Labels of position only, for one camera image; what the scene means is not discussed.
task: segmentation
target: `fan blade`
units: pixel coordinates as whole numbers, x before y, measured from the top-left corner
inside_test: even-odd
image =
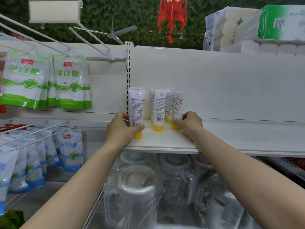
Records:
[[[129,32],[129,31],[136,30],[136,29],[137,29],[137,27],[135,25],[133,25],[133,26],[129,26],[129,27],[125,28],[125,29],[118,30],[118,31],[116,31],[114,33],[116,35],[121,35],[121,34]]]
[[[115,41],[117,41],[118,43],[120,43],[121,45],[125,45],[124,42],[122,42],[118,37],[113,38]]]
[[[75,29],[79,29],[79,30],[84,30],[83,28],[80,28],[80,27],[77,27],[77,26],[74,26]],[[96,31],[96,30],[89,30],[90,32],[92,33],[97,33],[97,34],[105,34],[107,35],[107,33],[104,33],[104,32],[100,32],[100,31]]]

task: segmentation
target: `person's left hand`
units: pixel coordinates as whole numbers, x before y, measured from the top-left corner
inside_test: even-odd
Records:
[[[143,131],[145,125],[129,127],[129,115],[118,112],[107,126],[105,144],[118,146],[123,150],[132,141],[135,134]]]

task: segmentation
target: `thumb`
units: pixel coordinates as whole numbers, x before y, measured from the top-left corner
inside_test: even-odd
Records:
[[[178,119],[172,119],[170,121],[173,125],[176,125],[178,127],[181,127],[182,126],[182,120],[178,120]]]
[[[142,132],[144,129],[145,129],[145,125],[136,125],[136,126],[132,127],[132,132],[135,135],[139,132]]]

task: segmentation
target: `yellow cap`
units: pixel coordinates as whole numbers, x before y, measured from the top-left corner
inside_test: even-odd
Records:
[[[164,128],[164,125],[161,125],[161,126],[154,125],[153,126],[154,131],[157,131],[157,132],[162,132],[163,128]]]
[[[140,138],[142,138],[142,132],[135,134],[134,139],[140,139]]]
[[[172,129],[173,129],[173,130],[181,130],[180,127],[178,127],[178,126],[176,126],[176,125],[173,125],[173,124],[172,124]]]

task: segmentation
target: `red brand logo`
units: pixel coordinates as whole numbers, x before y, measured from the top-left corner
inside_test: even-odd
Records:
[[[63,62],[63,66],[64,67],[68,67],[68,66],[73,67],[73,62]]]
[[[32,59],[21,59],[21,63],[22,64],[34,65],[34,60],[32,60]]]
[[[63,138],[64,138],[64,139],[71,139],[71,135],[70,135],[70,134],[64,134],[64,135],[63,135]]]

